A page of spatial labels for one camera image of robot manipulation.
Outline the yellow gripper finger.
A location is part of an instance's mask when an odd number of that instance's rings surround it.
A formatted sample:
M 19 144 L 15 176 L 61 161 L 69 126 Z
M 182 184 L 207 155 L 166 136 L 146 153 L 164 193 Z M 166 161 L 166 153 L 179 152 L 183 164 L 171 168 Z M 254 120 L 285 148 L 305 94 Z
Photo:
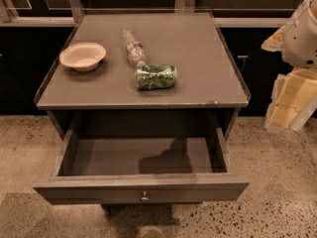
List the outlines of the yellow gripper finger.
M 282 42 L 282 35 L 284 32 L 285 27 L 282 26 L 277 29 L 270 37 L 268 37 L 262 43 L 262 49 L 268 52 L 280 52 L 281 51 L 281 42 Z
M 299 131 L 316 109 L 317 70 L 296 67 L 277 76 L 264 126 L 270 132 Z

